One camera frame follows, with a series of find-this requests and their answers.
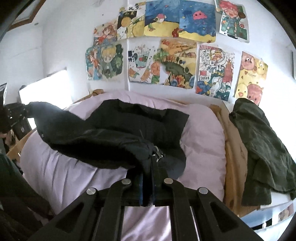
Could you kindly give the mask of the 2024 dragon drawing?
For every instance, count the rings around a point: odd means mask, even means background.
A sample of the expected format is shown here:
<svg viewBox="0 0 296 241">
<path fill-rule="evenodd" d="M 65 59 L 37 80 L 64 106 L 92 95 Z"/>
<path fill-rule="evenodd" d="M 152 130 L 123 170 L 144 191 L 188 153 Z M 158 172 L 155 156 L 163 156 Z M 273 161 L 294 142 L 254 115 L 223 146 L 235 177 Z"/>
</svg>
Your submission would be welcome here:
<svg viewBox="0 0 296 241">
<path fill-rule="evenodd" d="M 234 59 L 233 52 L 201 45 L 196 94 L 228 101 L 232 86 Z"/>
</svg>

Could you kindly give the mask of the orange hair girl drawing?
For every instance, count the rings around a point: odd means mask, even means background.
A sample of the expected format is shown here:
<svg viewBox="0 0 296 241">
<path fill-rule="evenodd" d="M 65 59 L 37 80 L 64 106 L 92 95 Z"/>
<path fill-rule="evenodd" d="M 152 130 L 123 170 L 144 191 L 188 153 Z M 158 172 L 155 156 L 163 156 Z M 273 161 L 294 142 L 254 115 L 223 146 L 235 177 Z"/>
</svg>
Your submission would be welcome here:
<svg viewBox="0 0 296 241">
<path fill-rule="evenodd" d="M 117 41 L 117 20 L 98 25 L 93 31 L 93 45 L 105 46 Z"/>
</svg>

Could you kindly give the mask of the moon and stars drawing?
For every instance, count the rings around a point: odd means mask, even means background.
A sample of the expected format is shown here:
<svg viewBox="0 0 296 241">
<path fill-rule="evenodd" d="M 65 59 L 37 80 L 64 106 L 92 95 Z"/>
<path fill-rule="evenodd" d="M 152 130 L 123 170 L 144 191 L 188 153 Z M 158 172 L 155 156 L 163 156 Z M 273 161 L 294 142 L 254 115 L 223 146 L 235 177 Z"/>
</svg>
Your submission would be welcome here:
<svg viewBox="0 0 296 241">
<path fill-rule="evenodd" d="M 118 40 L 144 35 L 145 7 L 144 1 L 120 8 L 117 20 Z"/>
</svg>

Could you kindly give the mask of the wooden bed frame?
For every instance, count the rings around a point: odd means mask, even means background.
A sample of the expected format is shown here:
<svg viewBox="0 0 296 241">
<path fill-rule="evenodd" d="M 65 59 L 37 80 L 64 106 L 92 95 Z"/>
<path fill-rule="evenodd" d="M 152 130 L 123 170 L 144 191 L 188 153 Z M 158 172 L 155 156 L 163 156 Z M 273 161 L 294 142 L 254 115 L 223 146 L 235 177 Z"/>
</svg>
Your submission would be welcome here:
<svg viewBox="0 0 296 241">
<path fill-rule="evenodd" d="M 101 90 L 96 90 L 94 94 L 86 99 L 104 94 Z M 181 103 L 171 99 L 165 99 L 181 105 L 200 104 L 200 103 Z M 221 199 L 226 206 L 231 209 L 237 216 L 243 217 L 256 209 L 255 206 L 244 207 L 241 204 L 244 190 L 244 183 L 247 176 L 247 149 L 245 148 L 238 129 L 229 120 L 229 110 L 225 104 L 200 104 L 213 111 L 216 118 L 220 122 L 225 136 L 225 157 L 226 157 L 226 175 L 224 182 L 224 197 Z M 20 164 L 22 149 L 31 136 L 36 131 L 31 131 L 24 136 L 16 145 L 8 152 L 10 159 L 16 160 Z"/>
</svg>

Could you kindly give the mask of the dark green garment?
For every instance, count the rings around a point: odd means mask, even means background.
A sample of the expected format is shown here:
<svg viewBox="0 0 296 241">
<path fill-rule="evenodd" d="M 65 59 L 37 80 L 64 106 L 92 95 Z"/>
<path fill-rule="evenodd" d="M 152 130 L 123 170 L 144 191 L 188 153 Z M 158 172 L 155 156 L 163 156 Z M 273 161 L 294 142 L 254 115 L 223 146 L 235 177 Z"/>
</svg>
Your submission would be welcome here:
<svg viewBox="0 0 296 241">
<path fill-rule="evenodd" d="M 241 204 L 272 203 L 271 192 L 295 199 L 295 161 L 269 124 L 265 113 L 252 101 L 236 100 L 229 120 L 238 129 L 247 149 L 247 177 Z"/>
</svg>

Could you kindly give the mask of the orange juice drawing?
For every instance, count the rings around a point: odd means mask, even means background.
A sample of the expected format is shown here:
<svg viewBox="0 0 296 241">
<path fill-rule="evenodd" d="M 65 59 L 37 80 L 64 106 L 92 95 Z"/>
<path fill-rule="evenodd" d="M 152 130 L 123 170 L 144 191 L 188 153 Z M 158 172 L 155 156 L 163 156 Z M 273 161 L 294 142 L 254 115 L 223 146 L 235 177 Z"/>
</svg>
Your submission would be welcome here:
<svg viewBox="0 0 296 241">
<path fill-rule="evenodd" d="M 129 47 L 129 81 L 143 84 L 159 84 L 160 58 L 160 48 L 156 44 L 141 44 Z"/>
</svg>

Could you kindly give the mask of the blue underwater fish drawing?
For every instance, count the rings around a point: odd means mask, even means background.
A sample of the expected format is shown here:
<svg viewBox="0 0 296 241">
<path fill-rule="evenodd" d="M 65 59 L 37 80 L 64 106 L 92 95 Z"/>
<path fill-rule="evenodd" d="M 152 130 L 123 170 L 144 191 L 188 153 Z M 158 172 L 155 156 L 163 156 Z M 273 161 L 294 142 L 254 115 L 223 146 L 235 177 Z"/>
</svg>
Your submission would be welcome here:
<svg viewBox="0 0 296 241">
<path fill-rule="evenodd" d="M 179 12 L 180 1 L 146 2 L 144 35 L 149 37 L 178 37 Z"/>
</svg>

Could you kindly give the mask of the pig and chick drawing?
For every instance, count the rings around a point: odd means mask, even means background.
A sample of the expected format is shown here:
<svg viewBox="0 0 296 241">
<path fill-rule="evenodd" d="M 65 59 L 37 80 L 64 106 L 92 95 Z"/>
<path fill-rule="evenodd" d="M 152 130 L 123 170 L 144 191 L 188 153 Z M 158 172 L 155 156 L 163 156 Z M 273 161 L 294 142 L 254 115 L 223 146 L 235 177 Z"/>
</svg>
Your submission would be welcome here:
<svg viewBox="0 0 296 241">
<path fill-rule="evenodd" d="M 266 83 L 268 65 L 261 59 L 243 52 L 234 97 L 260 104 Z"/>
</svg>

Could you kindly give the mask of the black jacket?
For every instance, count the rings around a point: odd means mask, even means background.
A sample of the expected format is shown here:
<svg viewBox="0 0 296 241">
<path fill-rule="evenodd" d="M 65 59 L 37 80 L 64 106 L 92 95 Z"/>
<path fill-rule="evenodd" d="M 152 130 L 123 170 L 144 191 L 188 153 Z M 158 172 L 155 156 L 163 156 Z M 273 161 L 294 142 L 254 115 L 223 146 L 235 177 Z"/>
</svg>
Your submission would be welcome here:
<svg viewBox="0 0 296 241">
<path fill-rule="evenodd" d="M 47 102 L 31 102 L 23 112 L 53 150 L 97 168 L 148 173 L 153 154 L 160 153 L 159 167 L 169 177 L 177 179 L 185 170 L 180 140 L 189 115 L 179 110 L 109 99 L 86 119 Z"/>
</svg>

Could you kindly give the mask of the whale landscape drawing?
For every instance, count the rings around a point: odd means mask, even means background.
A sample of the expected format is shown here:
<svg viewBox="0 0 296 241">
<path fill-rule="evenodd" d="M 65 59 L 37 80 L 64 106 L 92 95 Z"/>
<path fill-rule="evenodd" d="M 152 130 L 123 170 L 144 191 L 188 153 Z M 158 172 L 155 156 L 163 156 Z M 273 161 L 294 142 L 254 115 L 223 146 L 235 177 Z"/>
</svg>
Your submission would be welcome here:
<svg viewBox="0 0 296 241">
<path fill-rule="evenodd" d="M 192 89 L 197 66 L 197 42 L 161 39 L 161 81 L 165 86 Z"/>
</svg>

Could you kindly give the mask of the pink jellyfish drawing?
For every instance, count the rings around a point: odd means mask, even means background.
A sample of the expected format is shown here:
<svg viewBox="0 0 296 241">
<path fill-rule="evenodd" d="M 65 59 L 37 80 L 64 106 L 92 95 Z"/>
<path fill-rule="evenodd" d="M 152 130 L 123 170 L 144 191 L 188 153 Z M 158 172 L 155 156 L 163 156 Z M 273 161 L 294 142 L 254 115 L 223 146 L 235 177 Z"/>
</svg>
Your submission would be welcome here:
<svg viewBox="0 0 296 241">
<path fill-rule="evenodd" d="M 202 43 L 216 40 L 216 9 L 213 4 L 180 1 L 179 37 Z"/>
</svg>

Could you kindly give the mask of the pink bed sheet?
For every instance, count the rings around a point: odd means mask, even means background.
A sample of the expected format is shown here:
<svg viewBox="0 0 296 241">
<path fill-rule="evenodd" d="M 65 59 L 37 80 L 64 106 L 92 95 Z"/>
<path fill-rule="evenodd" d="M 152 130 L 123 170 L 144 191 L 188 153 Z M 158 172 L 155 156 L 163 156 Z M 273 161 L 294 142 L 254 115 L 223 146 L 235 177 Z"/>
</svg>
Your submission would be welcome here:
<svg viewBox="0 0 296 241">
<path fill-rule="evenodd" d="M 130 91 L 114 91 L 90 97 L 69 107 L 82 119 L 107 99 L 138 103 L 156 109 L 177 109 L 189 115 L 180 140 L 187 161 L 179 181 L 188 188 L 208 188 L 219 199 L 224 197 L 226 175 L 225 136 L 210 108 L 200 104 L 181 105 L 172 101 L 143 96 Z M 98 169 L 52 150 L 33 133 L 26 141 L 20 166 L 29 185 L 46 199 L 55 213 L 60 213 L 86 189 L 111 186 L 126 176 L 126 170 Z M 171 240 L 167 207 L 127 207 L 122 240 Z"/>
</svg>

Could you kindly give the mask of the anime girl drawing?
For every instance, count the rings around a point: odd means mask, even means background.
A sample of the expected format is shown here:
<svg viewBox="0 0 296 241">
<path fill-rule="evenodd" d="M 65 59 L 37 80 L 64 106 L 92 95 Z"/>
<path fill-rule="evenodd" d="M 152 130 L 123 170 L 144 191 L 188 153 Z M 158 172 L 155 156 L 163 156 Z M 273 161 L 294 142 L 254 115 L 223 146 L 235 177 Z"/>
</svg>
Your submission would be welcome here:
<svg viewBox="0 0 296 241">
<path fill-rule="evenodd" d="M 123 47 L 121 44 L 92 46 L 85 53 L 88 80 L 113 78 L 122 73 Z"/>
</svg>

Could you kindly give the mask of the red hair character drawing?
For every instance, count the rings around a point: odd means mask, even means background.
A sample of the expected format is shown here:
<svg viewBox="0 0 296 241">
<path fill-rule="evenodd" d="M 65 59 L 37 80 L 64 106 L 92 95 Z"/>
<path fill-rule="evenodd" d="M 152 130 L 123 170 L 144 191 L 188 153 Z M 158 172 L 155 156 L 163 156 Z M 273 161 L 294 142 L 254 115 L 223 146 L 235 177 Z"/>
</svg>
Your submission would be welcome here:
<svg viewBox="0 0 296 241">
<path fill-rule="evenodd" d="M 221 13 L 219 33 L 240 42 L 249 43 L 249 26 L 244 5 L 230 1 L 214 1 L 216 11 Z"/>
</svg>

